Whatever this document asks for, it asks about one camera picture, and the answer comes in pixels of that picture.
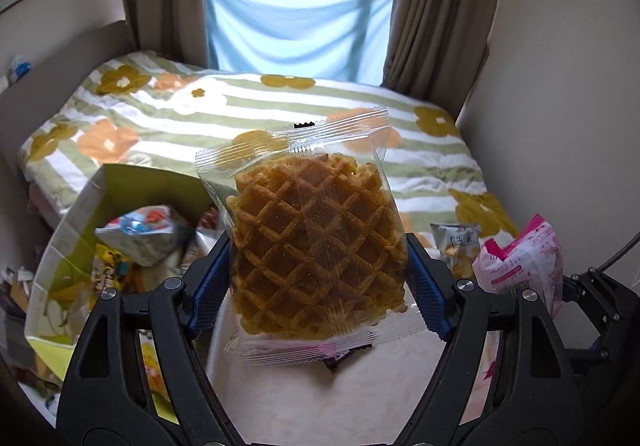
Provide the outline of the clear waffle packet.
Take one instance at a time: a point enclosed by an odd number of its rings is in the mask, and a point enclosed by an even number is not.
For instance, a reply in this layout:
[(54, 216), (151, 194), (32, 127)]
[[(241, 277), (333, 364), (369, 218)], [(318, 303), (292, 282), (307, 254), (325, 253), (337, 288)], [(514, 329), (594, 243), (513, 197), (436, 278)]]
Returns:
[(383, 169), (392, 132), (374, 108), (198, 152), (230, 240), (228, 352), (246, 366), (330, 362), (424, 329)]

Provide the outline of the grey headboard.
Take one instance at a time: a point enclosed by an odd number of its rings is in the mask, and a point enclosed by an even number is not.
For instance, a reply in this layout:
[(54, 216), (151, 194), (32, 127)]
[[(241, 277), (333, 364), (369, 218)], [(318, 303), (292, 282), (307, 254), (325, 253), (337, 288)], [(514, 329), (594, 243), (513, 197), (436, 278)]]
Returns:
[(1, 154), (13, 174), (28, 136), (62, 108), (93, 70), (134, 48), (129, 25), (116, 21), (75, 37), (1, 95)]

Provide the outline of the pink white snack bag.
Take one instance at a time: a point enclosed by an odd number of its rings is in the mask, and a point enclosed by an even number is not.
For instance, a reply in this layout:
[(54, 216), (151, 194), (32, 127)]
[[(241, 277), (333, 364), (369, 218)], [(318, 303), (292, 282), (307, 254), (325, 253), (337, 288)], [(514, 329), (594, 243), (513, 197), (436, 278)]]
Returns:
[(477, 283), (494, 294), (519, 295), (533, 290), (551, 318), (562, 308), (563, 258), (553, 227), (536, 214), (525, 230), (505, 247), (487, 240), (472, 264)]

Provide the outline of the yellow cartoon snack bag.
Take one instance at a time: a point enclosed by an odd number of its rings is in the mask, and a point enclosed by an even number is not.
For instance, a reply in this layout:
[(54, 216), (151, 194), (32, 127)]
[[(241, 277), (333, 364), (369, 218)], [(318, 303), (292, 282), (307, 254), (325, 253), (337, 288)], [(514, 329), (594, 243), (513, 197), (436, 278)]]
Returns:
[(91, 266), (91, 282), (96, 293), (124, 290), (129, 270), (130, 263), (122, 253), (104, 244), (96, 245)]

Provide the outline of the grey corn chips bag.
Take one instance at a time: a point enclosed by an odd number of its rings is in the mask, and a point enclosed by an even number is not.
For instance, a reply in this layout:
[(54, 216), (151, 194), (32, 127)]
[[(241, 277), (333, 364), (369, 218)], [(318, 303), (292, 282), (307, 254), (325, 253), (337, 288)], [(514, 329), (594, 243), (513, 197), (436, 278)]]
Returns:
[(479, 224), (431, 224), (432, 234), (444, 261), (457, 279), (473, 279), (473, 263), (480, 253)]

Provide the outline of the blue red white snack bag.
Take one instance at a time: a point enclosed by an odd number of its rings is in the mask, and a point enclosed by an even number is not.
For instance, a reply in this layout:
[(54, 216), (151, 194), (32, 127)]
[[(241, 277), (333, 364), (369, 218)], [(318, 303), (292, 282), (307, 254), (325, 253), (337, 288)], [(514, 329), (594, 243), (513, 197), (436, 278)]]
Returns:
[(143, 267), (155, 266), (182, 247), (192, 227), (171, 206), (139, 207), (94, 229), (96, 237)]

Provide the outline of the right brown curtain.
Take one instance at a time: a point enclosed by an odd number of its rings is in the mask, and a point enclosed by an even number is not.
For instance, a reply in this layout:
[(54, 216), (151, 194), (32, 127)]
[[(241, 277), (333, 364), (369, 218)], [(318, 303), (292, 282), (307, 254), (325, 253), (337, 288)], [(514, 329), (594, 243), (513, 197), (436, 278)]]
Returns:
[(394, 0), (382, 86), (457, 117), (488, 57), (498, 0)]

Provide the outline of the green cardboard box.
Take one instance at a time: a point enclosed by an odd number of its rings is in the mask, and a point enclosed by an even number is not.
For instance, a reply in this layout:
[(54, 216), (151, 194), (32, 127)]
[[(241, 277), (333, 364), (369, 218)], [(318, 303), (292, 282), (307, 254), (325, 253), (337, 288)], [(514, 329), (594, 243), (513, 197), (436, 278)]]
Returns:
[(224, 232), (219, 212), (200, 180), (149, 167), (105, 164), (89, 179), (55, 229), (32, 286), (25, 338), (47, 367), (63, 379), (75, 344), (101, 295), (91, 282), (94, 249), (102, 243), (94, 229), (139, 207), (168, 205), (192, 227), (182, 247), (155, 266), (132, 262), (125, 289), (143, 293), (182, 276), (214, 247)]

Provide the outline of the floral striped duvet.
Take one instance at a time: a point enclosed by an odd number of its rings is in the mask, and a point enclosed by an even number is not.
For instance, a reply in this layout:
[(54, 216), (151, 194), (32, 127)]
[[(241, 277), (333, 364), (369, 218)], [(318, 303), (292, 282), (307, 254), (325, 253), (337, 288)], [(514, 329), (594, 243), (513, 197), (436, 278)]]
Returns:
[(518, 229), (487, 190), (452, 118), (381, 87), (280, 74), (224, 74), (151, 51), (107, 61), (51, 112), (26, 109), (13, 150), (18, 168), (58, 215), (105, 163), (193, 174), (198, 150), (249, 131), (337, 121), (382, 106), (390, 117), (383, 162), (402, 222), (425, 245), (434, 224), (477, 224), (510, 243)]

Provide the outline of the blue window cloth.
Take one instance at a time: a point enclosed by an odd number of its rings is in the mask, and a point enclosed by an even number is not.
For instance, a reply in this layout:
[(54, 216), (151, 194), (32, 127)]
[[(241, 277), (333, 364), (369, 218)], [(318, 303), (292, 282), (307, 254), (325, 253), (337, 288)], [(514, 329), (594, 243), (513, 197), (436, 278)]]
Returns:
[(206, 0), (209, 65), (378, 86), (393, 1)]

